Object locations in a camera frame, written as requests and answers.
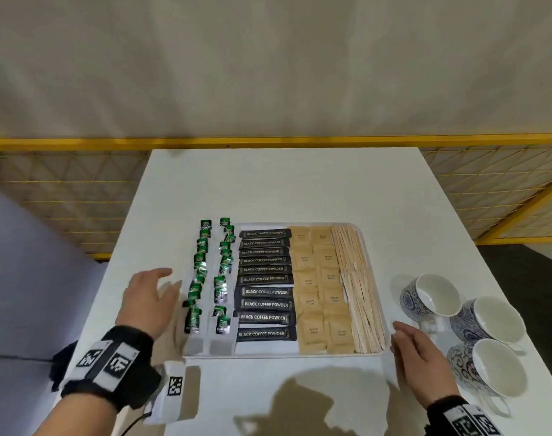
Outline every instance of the black coffee powder packet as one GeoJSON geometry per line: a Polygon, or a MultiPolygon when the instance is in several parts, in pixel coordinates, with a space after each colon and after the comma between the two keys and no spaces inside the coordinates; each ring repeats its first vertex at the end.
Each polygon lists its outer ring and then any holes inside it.
{"type": "Polygon", "coordinates": [[[256,276],[240,276],[236,286],[259,286],[265,284],[293,284],[294,278],[288,274],[260,274],[256,276]]]}
{"type": "Polygon", "coordinates": [[[290,229],[282,230],[256,230],[256,231],[240,231],[241,238],[271,238],[271,237],[288,237],[292,236],[290,229]]]}
{"type": "Polygon", "coordinates": [[[254,274],[292,274],[289,264],[269,264],[268,266],[249,266],[238,270],[238,276],[252,276],[254,274]]]}
{"type": "Polygon", "coordinates": [[[241,298],[291,299],[292,288],[264,288],[262,286],[239,286],[234,293],[236,300],[241,298]]]}
{"type": "Polygon", "coordinates": [[[239,252],[240,259],[248,257],[290,257],[288,248],[259,248],[259,249],[242,249],[239,252]]]}
{"type": "Polygon", "coordinates": [[[242,341],[296,341],[296,327],[240,327],[236,342],[242,341]]]}
{"type": "Polygon", "coordinates": [[[285,312],[240,312],[240,324],[282,324],[295,323],[294,315],[285,312]]]}
{"type": "Polygon", "coordinates": [[[250,248],[278,248],[280,246],[289,247],[290,241],[287,238],[274,238],[267,240],[242,240],[240,242],[239,249],[250,249],[250,248]]]}
{"type": "Polygon", "coordinates": [[[240,259],[238,267],[267,266],[269,264],[292,264],[290,257],[255,257],[240,259]]]}
{"type": "Polygon", "coordinates": [[[292,300],[272,300],[265,298],[242,298],[236,306],[238,311],[243,310],[280,310],[292,312],[294,303],[292,300]]]}

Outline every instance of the left hand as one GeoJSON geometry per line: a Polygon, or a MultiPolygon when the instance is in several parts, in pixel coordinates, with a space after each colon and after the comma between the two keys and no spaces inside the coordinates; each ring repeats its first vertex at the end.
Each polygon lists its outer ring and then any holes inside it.
{"type": "Polygon", "coordinates": [[[171,273],[171,268],[157,268],[133,275],[123,293],[115,325],[132,326],[149,334],[153,340],[160,337],[171,322],[179,297],[179,284],[176,283],[159,298],[159,278],[171,273]]]}

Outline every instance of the white table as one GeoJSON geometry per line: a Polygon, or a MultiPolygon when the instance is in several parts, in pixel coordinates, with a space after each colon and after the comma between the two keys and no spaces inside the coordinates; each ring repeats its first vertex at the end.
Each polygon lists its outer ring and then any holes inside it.
{"type": "MultiPolygon", "coordinates": [[[[422,273],[447,277],[465,299],[505,299],[417,149],[156,150],[73,360],[112,326],[135,271],[169,266],[178,270],[172,280],[186,278],[180,266],[191,264],[199,220],[212,219],[216,229],[222,216],[234,222],[354,223],[363,232],[389,323],[411,323],[397,295],[422,273]]],[[[514,418],[490,416],[507,436],[531,436],[540,425],[552,434],[552,377],[530,339],[522,345],[528,391],[512,400],[514,418]]],[[[407,435],[422,432],[426,423],[424,410],[400,391],[388,350],[380,357],[191,364],[202,370],[199,413],[168,425],[166,436],[238,435],[235,417],[253,415],[263,436],[304,427],[326,434],[327,426],[360,436],[381,435],[387,428],[388,434],[407,435]]]]}

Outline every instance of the ceramic cup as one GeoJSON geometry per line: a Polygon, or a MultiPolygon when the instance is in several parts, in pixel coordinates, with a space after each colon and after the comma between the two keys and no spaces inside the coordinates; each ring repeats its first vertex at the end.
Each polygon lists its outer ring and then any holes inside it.
{"type": "Polygon", "coordinates": [[[509,418],[512,408],[505,398],[522,395],[527,390],[527,374],[518,356],[507,345],[491,338],[458,344],[447,352],[455,380],[478,394],[497,415],[509,418]],[[492,397],[499,398],[503,411],[492,397]]]}
{"type": "Polygon", "coordinates": [[[527,332],[524,320],[507,302],[490,296],[479,297],[464,303],[461,311],[450,318],[452,330],[465,342],[493,338],[525,353],[516,343],[527,332]]]}
{"type": "Polygon", "coordinates": [[[403,312],[417,322],[435,323],[434,315],[451,317],[461,309],[458,290],[447,278],[436,274],[423,274],[413,280],[401,292],[399,303],[403,312]]]}

